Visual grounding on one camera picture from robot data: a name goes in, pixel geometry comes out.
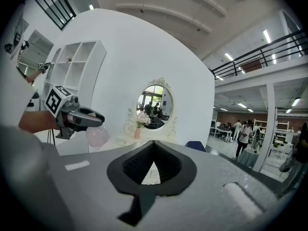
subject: blue chair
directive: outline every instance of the blue chair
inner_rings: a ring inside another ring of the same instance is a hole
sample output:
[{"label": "blue chair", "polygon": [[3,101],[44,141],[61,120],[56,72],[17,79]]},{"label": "blue chair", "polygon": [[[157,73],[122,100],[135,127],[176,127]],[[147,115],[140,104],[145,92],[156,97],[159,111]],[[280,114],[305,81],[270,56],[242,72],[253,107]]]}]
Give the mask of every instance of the blue chair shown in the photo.
[{"label": "blue chair", "polygon": [[200,141],[188,141],[185,146],[201,152],[206,152],[204,146]]}]

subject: black pants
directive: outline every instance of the black pants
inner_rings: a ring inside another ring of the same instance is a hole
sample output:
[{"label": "black pants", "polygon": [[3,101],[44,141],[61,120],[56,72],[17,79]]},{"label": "black pants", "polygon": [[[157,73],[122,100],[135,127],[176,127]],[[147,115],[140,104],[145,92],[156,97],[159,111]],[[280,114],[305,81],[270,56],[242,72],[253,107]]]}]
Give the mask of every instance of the black pants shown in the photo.
[{"label": "black pants", "polygon": [[237,147],[237,150],[236,150],[236,157],[239,156],[241,148],[242,148],[242,150],[244,150],[247,147],[247,145],[248,145],[248,143],[245,144],[245,143],[242,143],[242,142],[239,141],[239,146]]}]

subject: black railing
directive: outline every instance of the black railing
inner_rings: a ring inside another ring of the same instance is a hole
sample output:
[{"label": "black railing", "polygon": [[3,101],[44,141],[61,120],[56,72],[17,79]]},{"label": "black railing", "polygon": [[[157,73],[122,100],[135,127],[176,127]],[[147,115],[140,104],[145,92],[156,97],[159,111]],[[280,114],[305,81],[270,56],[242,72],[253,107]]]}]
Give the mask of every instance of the black railing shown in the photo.
[{"label": "black railing", "polygon": [[67,0],[35,0],[46,15],[63,30],[76,14]]},{"label": "black railing", "polygon": [[253,69],[251,68],[253,67],[262,68],[275,64],[277,61],[283,62],[284,57],[290,57],[294,54],[298,54],[298,56],[308,54],[308,38],[304,30],[296,31],[261,46],[235,58],[233,61],[211,70],[211,72],[215,78],[221,79],[224,77],[237,76],[240,72],[245,73],[252,71]]}]

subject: oval mirror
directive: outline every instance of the oval mirror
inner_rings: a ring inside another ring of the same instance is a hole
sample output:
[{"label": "oval mirror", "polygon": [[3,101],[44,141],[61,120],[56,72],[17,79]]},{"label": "oval mirror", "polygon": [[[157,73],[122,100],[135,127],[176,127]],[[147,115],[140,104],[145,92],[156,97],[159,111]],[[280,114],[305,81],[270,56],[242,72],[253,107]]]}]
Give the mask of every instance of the oval mirror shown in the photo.
[{"label": "oval mirror", "polygon": [[170,92],[162,86],[153,85],[141,93],[137,102],[137,117],[142,116],[144,112],[150,121],[148,120],[143,126],[148,129],[158,129],[168,121],[172,109]]}]

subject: white curved wall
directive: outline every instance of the white curved wall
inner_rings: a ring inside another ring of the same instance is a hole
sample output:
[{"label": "white curved wall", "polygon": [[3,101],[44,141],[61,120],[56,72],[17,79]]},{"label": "white curved wall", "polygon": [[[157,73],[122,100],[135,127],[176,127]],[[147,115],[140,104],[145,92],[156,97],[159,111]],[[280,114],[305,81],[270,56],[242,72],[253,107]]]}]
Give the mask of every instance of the white curved wall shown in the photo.
[{"label": "white curved wall", "polygon": [[178,143],[202,141],[206,145],[213,113],[214,77],[189,49],[139,18],[95,9],[79,14],[61,33],[51,52],[64,44],[98,39],[107,54],[97,76],[91,108],[105,116],[110,136],[123,129],[128,108],[136,105],[132,102],[142,87],[163,77],[177,106]]}]

